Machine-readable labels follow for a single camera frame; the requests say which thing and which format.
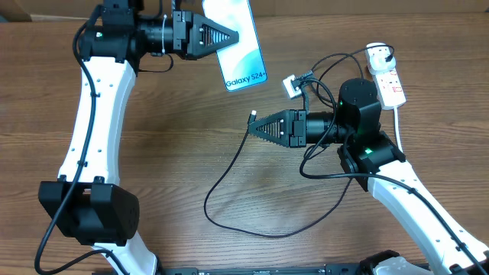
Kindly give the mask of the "Samsung Galaxy smartphone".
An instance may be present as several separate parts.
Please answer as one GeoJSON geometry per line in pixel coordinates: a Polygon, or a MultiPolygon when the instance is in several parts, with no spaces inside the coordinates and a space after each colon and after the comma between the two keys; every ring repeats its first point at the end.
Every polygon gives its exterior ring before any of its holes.
{"type": "Polygon", "coordinates": [[[267,71],[248,0],[204,0],[204,14],[238,32],[238,42],[217,51],[225,88],[236,92],[267,81],[267,71]]]}

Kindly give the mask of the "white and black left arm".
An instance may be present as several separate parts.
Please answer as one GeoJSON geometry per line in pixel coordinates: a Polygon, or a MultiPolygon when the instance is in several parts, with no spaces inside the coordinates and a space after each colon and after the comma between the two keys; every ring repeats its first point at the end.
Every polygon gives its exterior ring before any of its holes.
{"type": "Polygon", "coordinates": [[[119,185],[118,152],[141,58],[198,60],[236,44],[238,32],[174,6],[171,16],[142,15],[141,1],[97,5],[73,38],[82,72],[73,136],[54,181],[38,198],[50,229],[101,254],[116,274],[161,274],[159,258],[138,233],[138,198],[119,185]]]}

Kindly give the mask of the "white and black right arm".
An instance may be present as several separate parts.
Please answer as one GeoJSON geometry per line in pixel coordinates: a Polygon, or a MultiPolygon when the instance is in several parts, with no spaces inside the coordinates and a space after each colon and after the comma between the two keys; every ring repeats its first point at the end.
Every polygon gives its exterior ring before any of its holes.
{"type": "Polygon", "coordinates": [[[283,110],[248,124],[248,133],[284,147],[339,144],[342,176],[382,203],[434,274],[486,274],[488,246],[467,232],[421,183],[404,153],[381,130],[373,82],[350,79],[332,112],[283,110]]]}

